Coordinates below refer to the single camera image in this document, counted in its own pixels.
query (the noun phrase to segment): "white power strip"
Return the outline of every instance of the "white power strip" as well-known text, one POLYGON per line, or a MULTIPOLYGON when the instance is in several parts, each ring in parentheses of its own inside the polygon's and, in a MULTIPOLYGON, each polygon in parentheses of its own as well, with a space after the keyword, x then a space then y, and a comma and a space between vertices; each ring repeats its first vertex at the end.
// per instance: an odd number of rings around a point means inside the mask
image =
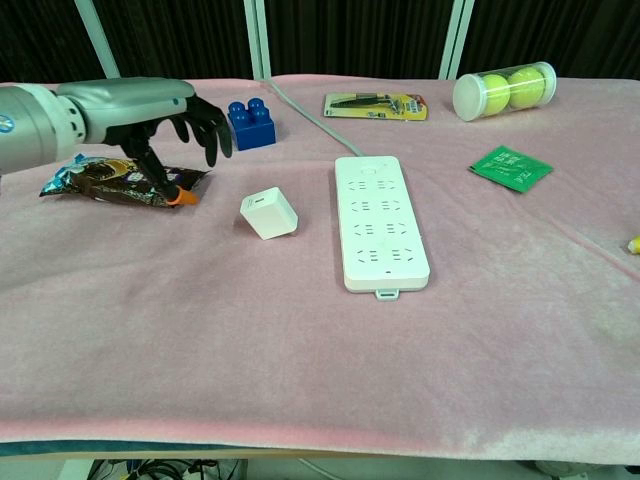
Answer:
POLYGON ((344 284, 396 300, 429 281, 429 262, 395 157, 336 160, 344 284))

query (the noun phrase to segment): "table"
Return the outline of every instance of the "table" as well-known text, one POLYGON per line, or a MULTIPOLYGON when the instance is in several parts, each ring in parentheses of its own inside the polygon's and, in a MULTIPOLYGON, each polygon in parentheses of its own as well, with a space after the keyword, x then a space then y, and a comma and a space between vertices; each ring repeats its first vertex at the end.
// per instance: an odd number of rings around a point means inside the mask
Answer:
MULTIPOLYGON (((424 123, 326 123, 402 163, 427 288, 348 293, 333 162, 349 152, 264 84, 194 81, 223 107, 262 97, 278 135, 221 158, 197 207, 40 199, 55 165, 2 179, 0 441, 640 462, 638 82, 559 79, 543 109, 467 124, 452 82, 275 81, 317 116, 327 92, 426 98, 424 123), (554 172, 520 195, 467 171, 501 144, 554 172), (240 201, 276 185, 300 227, 263 242, 240 201)), ((205 166, 170 125, 153 144, 205 166)))

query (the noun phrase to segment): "blue toy block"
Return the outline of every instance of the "blue toy block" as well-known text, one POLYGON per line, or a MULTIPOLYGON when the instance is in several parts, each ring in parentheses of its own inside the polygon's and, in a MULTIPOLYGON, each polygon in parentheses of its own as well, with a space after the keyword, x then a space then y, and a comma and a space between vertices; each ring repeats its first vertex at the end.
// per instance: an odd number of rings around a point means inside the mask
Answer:
POLYGON ((242 102, 229 104, 229 121, 238 150, 276 143, 276 128, 269 109, 260 98, 249 100, 248 110, 242 102))

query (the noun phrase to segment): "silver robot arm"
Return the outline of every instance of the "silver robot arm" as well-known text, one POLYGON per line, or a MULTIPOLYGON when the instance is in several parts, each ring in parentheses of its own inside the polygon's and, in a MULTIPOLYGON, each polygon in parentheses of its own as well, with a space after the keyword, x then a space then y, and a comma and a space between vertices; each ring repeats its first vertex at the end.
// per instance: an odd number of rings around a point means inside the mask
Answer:
POLYGON ((0 176, 68 158, 82 143, 122 146, 169 200, 179 195, 149 139, 170 120, 184 142, 189 124, 215 164, 220 147, 231 156, 231 134, 222 111, 200 99, 193 86, 166 78, 118 78, 60 85, 0 87, 0 176))

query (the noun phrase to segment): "green sachet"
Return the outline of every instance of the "green sachet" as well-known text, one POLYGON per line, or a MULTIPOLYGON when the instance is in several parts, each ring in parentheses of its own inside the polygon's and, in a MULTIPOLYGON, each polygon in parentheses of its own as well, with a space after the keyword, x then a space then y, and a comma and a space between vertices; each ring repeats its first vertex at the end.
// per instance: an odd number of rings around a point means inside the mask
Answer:
POLYGON ((526 192, 551 172, 553 167, 524 153, 500 146, 469 169, 500 185, 518 192, 526 192))

